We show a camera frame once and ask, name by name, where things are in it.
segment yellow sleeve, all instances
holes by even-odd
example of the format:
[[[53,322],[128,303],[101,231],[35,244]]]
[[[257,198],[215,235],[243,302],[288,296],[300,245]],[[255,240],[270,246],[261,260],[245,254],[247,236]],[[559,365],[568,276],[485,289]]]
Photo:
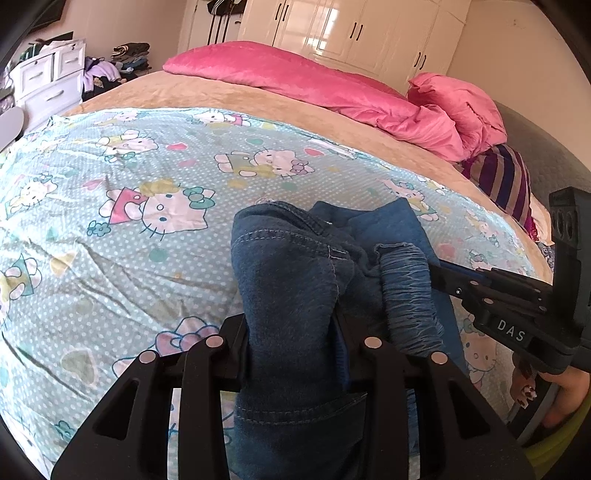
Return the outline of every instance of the yellow sleeve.
[[[525,449],[525,455],[534,467],[535,477],[540,480],[558,461],[569,446],[591,407],[591,389],[580,408],[558,431],[540,443]]]

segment drawer handle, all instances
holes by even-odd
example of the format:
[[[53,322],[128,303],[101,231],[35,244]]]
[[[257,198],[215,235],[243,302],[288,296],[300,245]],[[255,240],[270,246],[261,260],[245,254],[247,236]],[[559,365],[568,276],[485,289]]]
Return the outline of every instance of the drawer handle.
[[[63,91],[63,90],[60,90],[60,91],[59,91],[59,92],[57,92],[55,95],[51,95],[51,96],[47,97],[47,98],[45,99],[45,101],[46,101],[46,102],[49,102],[50,100],[53,100],[54,98],[57,98],[57,97],[59,97],[59,96],[60,96],[62,93],[64,93],[64,91]]]

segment beige blanket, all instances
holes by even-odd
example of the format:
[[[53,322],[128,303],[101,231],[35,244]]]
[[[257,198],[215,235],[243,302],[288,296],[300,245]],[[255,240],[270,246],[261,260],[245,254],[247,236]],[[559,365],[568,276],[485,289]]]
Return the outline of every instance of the beige blanket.
[[[295,125],[433,179],[472,199],[487,210],[503,216],[525,245],[538,277],[551,282],[550,268],[535,243],[513,218],[499,210],[451,164],[420,147],[395,140],[377,128],[357,123],[321,107],[252,87],[155,72],[93,98],[74,108],[69,114],[94,112],[106,108],[196,106],[225,108]]]

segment drawer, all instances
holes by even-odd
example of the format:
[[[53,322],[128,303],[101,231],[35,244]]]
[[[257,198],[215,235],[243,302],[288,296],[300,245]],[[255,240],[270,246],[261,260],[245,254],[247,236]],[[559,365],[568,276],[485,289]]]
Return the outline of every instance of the drawer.
[[[14,96],[16,98],[24,97],[51,83],[53,55],[31,59],[27,64],[17,66],[12,72]]]
[[[27,116],[27,131],[41,125],[52,115],[78,104],[82,98],[82,89],[82,72],[77,72],[18,101],[17,104]]]
[[[84,69],[84,43],[81,41],[60,47],[55,56],[55,79],[61,79]]]

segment pile of clothes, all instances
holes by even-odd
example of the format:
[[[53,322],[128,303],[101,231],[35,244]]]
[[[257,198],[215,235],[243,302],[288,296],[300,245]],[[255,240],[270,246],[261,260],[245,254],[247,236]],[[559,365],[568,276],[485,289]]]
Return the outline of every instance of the pile of clothes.
[[[147,72],[151,68],[148,64],[149,43],[125,43],[113,49],[111,59],[120,72]]]
[[[113,63],[105,61],[105,59],[86,57],[82,101],[85,102],[101,93],[108,92],[134,78],[137,78],[136,74],[120,73]]]

